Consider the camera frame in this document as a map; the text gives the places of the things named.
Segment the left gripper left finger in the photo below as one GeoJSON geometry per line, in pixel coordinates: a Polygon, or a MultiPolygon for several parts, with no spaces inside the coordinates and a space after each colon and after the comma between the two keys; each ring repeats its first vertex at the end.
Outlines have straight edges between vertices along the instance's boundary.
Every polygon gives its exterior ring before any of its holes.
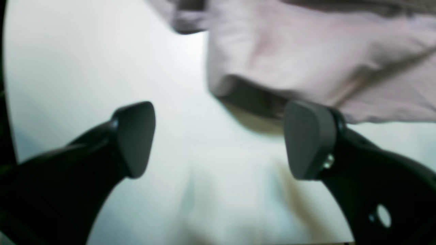
{"type": "Polygon", "coordinates": [[[141,177],[156,127],[154,106],[121,107],[64,147],[1,173],[1,232],[16,245],[85,245],[113,188],[141,177]]]}

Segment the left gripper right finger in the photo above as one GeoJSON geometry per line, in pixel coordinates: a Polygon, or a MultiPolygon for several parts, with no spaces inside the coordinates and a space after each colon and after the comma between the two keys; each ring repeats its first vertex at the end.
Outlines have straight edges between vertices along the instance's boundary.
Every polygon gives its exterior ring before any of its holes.
{"type": "Polygon", "coordinates": [[[434,245],[435,172],[349,129],[333,108],[288,101],[288,163],[297,180],[321,181],[357,245],[434,245]]]}

